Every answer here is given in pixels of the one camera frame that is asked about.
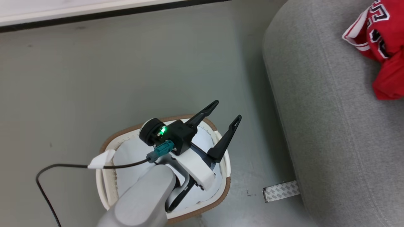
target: red jersey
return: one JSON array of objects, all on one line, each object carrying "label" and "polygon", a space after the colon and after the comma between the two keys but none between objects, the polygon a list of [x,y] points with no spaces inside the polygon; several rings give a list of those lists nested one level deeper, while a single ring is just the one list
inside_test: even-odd
[{"label": "red jersey", "polygon": [[376,0],[345,31],[343,39],[382,63],[373,82],[378,99],[404,96],[404,1]]}]

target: black cable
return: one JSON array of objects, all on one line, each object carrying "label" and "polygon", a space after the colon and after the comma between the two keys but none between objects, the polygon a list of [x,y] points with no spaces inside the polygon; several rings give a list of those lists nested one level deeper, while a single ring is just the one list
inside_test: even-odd
[{"label": "black cable", "polygon": [[[127,164],[127,165],[121,165],[121,166],[104,166],[104,169],[122,169],[122,168],[137,166],[137,165],[143,164],[143,163],[145,163],[145,162],[148,162],[149,160],[150,160],[150,158],[146,158],[146,159],[144,159],[143,161],[135,162],[135,163]],[[39,171],[39,173],[38,173],[38,174],[36,175],[36,177],[35,177],[36,184],[38,185],[39,190],[41,191],[41,193],[42,193],[42,195],[44,196],[44,198],[45,198],[45,200],[46,200],[46,202],[47,202],[47,204],[48,204],[50,210],[52,211],[52,214],[53,214],[53,217],[54,217],[55,220],[56,220],[57,226],[58,226],[58,227],[61,227],[60,222],[59,222],[59,218],[57,218],[56,212],[55,212],[55,210],[53,209],[53,206],[52,206],[51,202],[49,201],[49,199],[48,199],[48,197],[46,196],[46,194],[45,194],[45,192],[44,192],[44,190],[43,190],[41,184],[39,183],[39,176],[40,176],[42,173],[44,173],[45,171],[47,171],[47,170],[49,170],[49,169],[52,169],[52,168],[54,168],[54,167],[70,167],[70,168],[83,168],[83,169],[87,169],[88,166],[87,166],[87,165],[75,165],[75,164],[53,164],[53,165],[50,165],[50,166],[48,166],[48,167],[43,168],[41,171]]]}]

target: white cable clip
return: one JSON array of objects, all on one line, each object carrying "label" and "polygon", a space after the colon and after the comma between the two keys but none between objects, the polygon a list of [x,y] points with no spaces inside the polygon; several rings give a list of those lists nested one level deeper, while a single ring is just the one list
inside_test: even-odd
[{"label": "white cable clip", "polygon": [[114,149],[109,149],[104,153],[93,158],[90,164],[87,166],[89,169],[103,169],[107,162],[110,162],[115,155]]}]

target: white bag liner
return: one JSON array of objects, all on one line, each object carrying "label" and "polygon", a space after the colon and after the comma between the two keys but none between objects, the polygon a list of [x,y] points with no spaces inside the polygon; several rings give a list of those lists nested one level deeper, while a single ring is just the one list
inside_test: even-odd
[{"label": "white bag liner", "polygon": [[[108,149],[117,151],[112,162],[107,165],[122,165],[137,162],[143,160],[147,153],[153,151],[153,147],[148,147],[139,139],[139,131],[140,127],[139,129],[117,136],[105,147],[105,151]],[[198,133],[192,142],[202,150],[208,151],[220,138],[220,133],[217,130],[214,131],[203,121],[199,124]],[[119,196],[132,186],[144,174],[146,168],[151,165],[154,164],[147,163],[117,170],[96,170],[98,194],[104,207],[108,210],[118,200]],[[231,173],[228,151],[226,151],[220,164],[216,165],[214,172],[216,173],[216,177],[213,187],[208,191],[202,191],[200,188],[194,186],[179,206],[167,214],[169,220],[205,208],[219,200],[225,192],[226,179],[230,177]],[[182,182],[183,177],[176,171],[174,173],[176,173]]]}]

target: gray sofa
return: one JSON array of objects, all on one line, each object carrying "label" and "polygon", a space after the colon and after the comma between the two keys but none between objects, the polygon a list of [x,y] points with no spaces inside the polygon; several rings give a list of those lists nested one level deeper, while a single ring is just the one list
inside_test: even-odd
[{"label": "gray sofa", "polygon": [[341,39],[371,3],[290,0],[265,35],[296,177],[321,227],[404,226],[404,100],[376,100],[379,64]]}]

